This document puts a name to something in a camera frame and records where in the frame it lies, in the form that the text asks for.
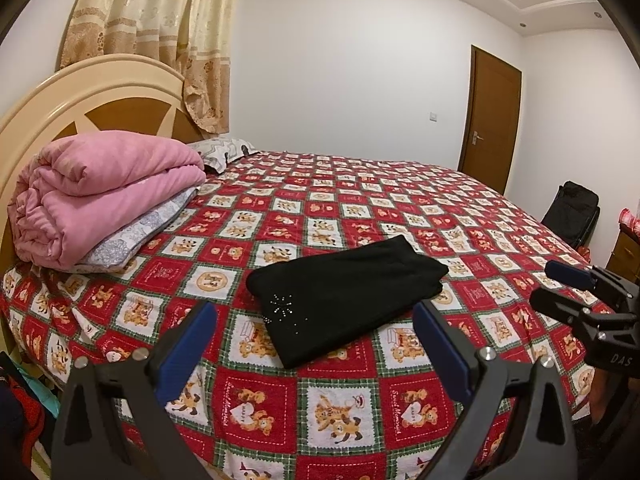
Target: teal cloth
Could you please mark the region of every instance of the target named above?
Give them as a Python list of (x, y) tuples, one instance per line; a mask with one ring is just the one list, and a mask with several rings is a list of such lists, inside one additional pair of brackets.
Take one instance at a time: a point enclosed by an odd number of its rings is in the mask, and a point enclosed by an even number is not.
[(24, 377), (24, 380), (27, 381), (27, 384), (32, 389), (33, 393), (36, 394), (40, 403), (51, 412), (51, 415), (58, 418), (58, 413), (60, 412), (60, 401), (58, 398), (39, 380), (31, 377), (27, 371), (15, 361), (14, 365), (18, 370), (20, 370), (20, 374)]

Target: metal bolt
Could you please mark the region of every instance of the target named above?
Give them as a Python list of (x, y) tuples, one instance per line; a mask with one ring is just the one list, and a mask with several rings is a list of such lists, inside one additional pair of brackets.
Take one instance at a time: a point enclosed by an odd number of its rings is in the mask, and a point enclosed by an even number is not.
[(131, 357), (133, 357), (134, 361), (144, 361), (147, 357), (149, 357), (149, 349), (148, 348), (136, 348), (132, 353)]
[(86, 368), (89, 364), (89, 358), (87, 356), (81, 355), (78, 359), (74, 361), (74, 366), (76, 368)]
[(548, 355), (542, 356), (540, 358), (540, 364), (542, 364), (545, 368), (553, 368), (554, 366), (556, 366), (554, 360)]
[(490, 346), (482, 347), (478, 351), (478, 354), (480, 355), (480, 358), (484, 359), (485, 361), (493, 361), (498, 356), (495, 350)]

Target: white wall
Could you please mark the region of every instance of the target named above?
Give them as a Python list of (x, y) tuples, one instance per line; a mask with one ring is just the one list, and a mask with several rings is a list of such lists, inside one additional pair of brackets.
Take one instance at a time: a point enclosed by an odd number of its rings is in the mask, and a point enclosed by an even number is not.
[(567, 180), (600, 197), (593, 263), (606, 265), (624, 207), (640, 197), (640, 70), (617, 32), (524, 40), (526, 113), (507, 198), (541, 219)]
[(239, 0), (236, 10), (231, 132), (267, 150), (456, 168), (471, 44), (522, 67), (522, 37), (459, 0)]
[(30, 0), (0, 44), (0, 116), (56, 70), (76, 0)]

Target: wooden drawer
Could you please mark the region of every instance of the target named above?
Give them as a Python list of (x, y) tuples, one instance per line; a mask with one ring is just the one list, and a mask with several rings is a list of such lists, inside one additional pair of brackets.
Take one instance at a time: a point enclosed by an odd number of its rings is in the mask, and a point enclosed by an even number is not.
[(634, 274), (634, 272), (629, 269), (623, 262), (621, 262), (613, 253), (611, 253), (611, 257), (609, 258), (607, 270), (610, 270), (611, 272), (614, 272), (615, 274), (628, 279), (632, 283), (635, 283), (638, 280), (638, 277)]
[(640, 268), (640, 246), (629, 236), (624, 233), (618, 235), (616, 247), (613, 249), (612, 256), (617, 260), (616, 264), (626, 267), (632, 274), (638, 275)]

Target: headboard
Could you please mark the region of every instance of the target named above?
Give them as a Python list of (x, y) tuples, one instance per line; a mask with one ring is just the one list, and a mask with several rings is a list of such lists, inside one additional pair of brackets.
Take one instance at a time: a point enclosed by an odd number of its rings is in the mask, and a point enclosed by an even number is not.
[[(52, 140), (98, 130), (201, 140), (182, 102), (183, 81), (148, 57), (93, 57), (60, 70), (0, 119), (0, 276), (16, 260), (6, 207), (30, 158)], [(7, 350), (10, 341), (2, 340), (2, 332), (0, 350)]]

